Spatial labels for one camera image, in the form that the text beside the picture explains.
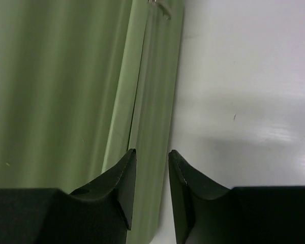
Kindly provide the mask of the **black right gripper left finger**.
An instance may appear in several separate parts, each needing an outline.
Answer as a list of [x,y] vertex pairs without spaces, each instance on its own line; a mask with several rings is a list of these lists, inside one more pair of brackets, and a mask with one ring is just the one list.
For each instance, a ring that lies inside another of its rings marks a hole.
[[125,243],[132,226],[136,151],[67,194],[0,189],[0,243]]

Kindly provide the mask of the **green suitcase blue lining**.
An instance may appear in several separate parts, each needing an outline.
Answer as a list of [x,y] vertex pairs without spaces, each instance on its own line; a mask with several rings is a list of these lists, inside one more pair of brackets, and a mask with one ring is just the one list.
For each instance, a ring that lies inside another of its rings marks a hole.
[[90,182],[134,148],[127,243],[159,222],[184,1],[0,1],[0,188]]

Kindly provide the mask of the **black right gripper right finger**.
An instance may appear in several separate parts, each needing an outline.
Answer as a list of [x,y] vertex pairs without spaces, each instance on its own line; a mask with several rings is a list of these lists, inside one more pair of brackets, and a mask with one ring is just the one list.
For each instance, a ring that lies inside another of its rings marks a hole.
[[305,243],[305,186],[226,188],[168,155],[177,243]]

